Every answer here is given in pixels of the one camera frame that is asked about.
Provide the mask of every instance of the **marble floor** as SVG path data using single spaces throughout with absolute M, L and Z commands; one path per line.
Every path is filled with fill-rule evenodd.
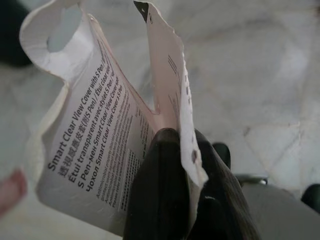
M 45 0 L 23 2 L 33 9 Z M 230 147 L 232 171 L 268 175 L 297 197 L 320 183 L 320 2 L 152 2 L 184 43 L 195 127 Z M 132 1 L 90 0 L 86 6 L 123 72 L 151 106 L 148 41 Z M 30 188 L 0 223 L 0 239 L 91 239 L 92 233 L 97 240 L 113 238 L 42 206 L 33 193 L 36 163 L 25 158 L 26 142 L 61 87 L 33 66 L 0 65 L 0 178 L 22 166 Z

